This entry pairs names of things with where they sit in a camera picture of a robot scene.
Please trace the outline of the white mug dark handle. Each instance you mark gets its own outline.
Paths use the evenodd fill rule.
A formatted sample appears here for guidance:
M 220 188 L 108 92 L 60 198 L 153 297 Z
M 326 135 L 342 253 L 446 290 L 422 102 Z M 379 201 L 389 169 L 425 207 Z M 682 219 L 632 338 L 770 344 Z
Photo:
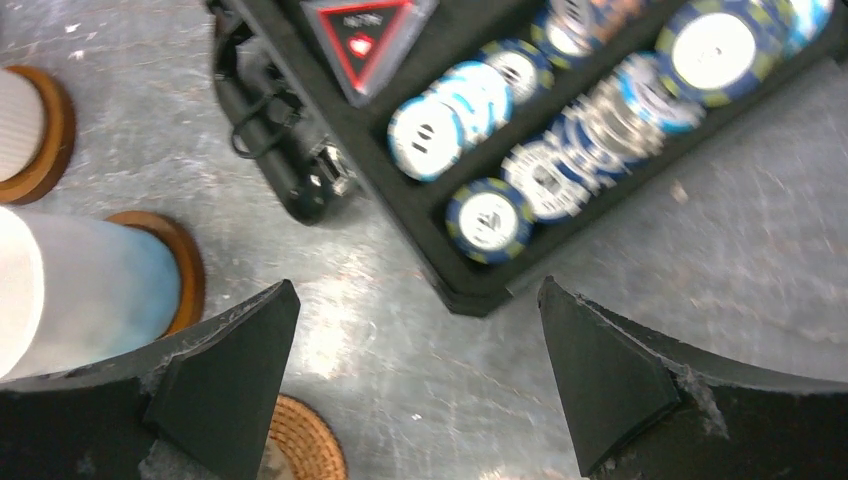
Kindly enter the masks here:
M 45 111 L 36 86 L 21 74 L 1 70 L 1 181 L 22 172 L 39 152 Z

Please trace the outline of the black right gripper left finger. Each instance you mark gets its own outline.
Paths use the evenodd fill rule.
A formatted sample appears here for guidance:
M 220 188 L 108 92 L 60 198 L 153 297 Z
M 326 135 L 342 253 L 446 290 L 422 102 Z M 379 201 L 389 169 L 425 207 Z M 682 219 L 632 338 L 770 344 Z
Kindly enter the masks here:
M 284 280 L 133 352 L 1 386 L 5 479 L 253 479 L 300 301 Z

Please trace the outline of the brown wooden coaster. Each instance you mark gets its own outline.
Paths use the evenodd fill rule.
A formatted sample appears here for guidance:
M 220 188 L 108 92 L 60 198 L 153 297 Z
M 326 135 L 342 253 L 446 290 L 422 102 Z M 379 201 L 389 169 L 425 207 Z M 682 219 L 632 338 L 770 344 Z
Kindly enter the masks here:
M 203 260 L 192 235 L 176 220 L 150 211 L 131 210 L 106 217 L 107 222 L 145 231 L 170 250 L 180 276 L 179 304 L 165 338 L 201 321 L 206 294 Z
M 45 129 L 39 152 L 22 172 L 1 181 L 1 202 L 25 205 L 47 195 L 66 172 L 75 145 L 76 114 L 66 88 L 46 71 L 24 65 L 2 69 L 21 74 L 31 81 L 44 105 Z

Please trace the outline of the woven rattan coaster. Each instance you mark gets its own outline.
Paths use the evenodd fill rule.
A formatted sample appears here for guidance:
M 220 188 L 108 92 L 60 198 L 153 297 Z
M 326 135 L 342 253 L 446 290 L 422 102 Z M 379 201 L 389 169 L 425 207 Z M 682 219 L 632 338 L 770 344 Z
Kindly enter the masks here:
M 257 479 L 349 478 L 341 445 L 309 405 L 279 394 Z

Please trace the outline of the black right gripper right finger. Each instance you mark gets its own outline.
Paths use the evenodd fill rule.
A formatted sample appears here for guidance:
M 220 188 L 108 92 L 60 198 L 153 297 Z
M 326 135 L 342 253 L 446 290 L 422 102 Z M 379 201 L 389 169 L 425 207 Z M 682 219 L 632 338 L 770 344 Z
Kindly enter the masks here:
M 696 348 L 553 278 L 538 305 L 583 477 L 846 477 L 845 383 Z

